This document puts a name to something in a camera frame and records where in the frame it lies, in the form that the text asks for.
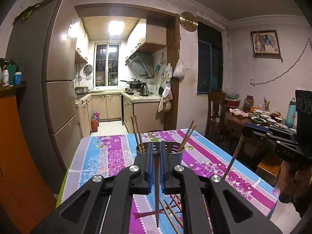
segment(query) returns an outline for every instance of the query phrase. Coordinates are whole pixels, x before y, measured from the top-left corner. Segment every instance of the picture frame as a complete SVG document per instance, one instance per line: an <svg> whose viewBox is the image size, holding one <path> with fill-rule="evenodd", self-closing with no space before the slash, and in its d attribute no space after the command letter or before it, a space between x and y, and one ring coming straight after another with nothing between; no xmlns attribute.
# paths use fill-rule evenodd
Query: picture frame
<svg viewBox="0 0 312 234"><path fill-rule="evenodd" d="M254 58L281 59L280 44L276 30L250 32Z"/></svg>

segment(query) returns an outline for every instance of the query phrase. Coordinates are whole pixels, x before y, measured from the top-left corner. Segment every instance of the wooden chair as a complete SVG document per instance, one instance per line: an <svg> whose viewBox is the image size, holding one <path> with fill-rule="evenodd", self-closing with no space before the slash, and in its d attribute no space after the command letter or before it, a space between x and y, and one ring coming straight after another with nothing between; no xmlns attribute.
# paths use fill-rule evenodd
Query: wooden chair
<svg viewBox="0 0 312 234"><path fill-rule="evenodd" d="M271 154L267 154L258 164L258 168L255 173L258 174L260 170L264 170L268 172L269 174L271 174L272 176L274 176L275 177L274 182L270 184L274 187L278 181L281 163L282 163L282 160L279 159L278 157L273 156Z"/></svg>
<svg viewBox="0 0 312 234"><path fill-rule="evenodd" d="M218 133L217 144L220 142L220 136L227 131L227 127L224 123L224 101L224 92L208 93L208 115L205 137L208 137L208 132L212 129L214 132Z"/></svg>

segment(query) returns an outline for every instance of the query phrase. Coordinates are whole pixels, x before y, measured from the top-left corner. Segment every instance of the human hand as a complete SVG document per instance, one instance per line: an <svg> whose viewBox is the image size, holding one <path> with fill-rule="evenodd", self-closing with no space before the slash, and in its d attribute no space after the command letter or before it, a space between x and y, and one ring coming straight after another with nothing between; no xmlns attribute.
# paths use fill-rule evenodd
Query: human hand
<svg viewBox="0 0 312 234"><path fill-rule="evenodd" d="M286 161L282 162L277 186L281 193L292 193L298 198L305 195L311 186L312 167L301 167L295 174L291 168L291 164Z"/></svg>

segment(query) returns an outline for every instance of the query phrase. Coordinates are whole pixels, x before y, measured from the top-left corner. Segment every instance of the colorful tablecloth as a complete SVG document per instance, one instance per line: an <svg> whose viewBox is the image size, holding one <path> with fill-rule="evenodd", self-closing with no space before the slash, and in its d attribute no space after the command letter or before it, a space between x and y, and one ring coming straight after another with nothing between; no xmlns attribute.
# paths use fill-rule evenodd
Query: colorful tablecloth
<svg viewBox="0 0 312 234"><path fill-rule="evenodd" d="M142 134L143 142L176 141L181 142L186 129L161 131ZM103 177L116 175L126 166L134 162L136 142L133 134L114 136L89 136L83 138L76 151L71 167L68 170L64 186L60 193L61 202L66 200L92 176L100 174ZM197 175L210 177L223 175L231 156L194 131L185 145L182 165L191 168ZM251 202L265 216L274 209L278 193L272 186L259 176L235 160L226 181L241 195ZM134 234L173 234L175 233L166 215L160 213L160 226L156 227L154 215L154 192L150 195L134 195L129 233ZM171 197L160 194L161 200L171 203ZM182 214L174 207L177 215ZM180 233L183 229L175 218Z"/></svg>

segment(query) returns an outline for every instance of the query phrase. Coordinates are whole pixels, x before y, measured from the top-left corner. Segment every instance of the gray refrigerator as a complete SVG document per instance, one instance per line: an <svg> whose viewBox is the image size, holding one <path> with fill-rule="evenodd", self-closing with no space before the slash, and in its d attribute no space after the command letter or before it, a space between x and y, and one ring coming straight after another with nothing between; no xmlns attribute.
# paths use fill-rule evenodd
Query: gray refrigerator
<svg viewBox="0 0 312 234"><path fill-rule="evenodd" d="M27 79L25 92L17 95L20 123L32 159L55 194L81 140L74 99L77 39L70 34L78 22L70 0L44 0L15 22L6 54Z"/></svg>

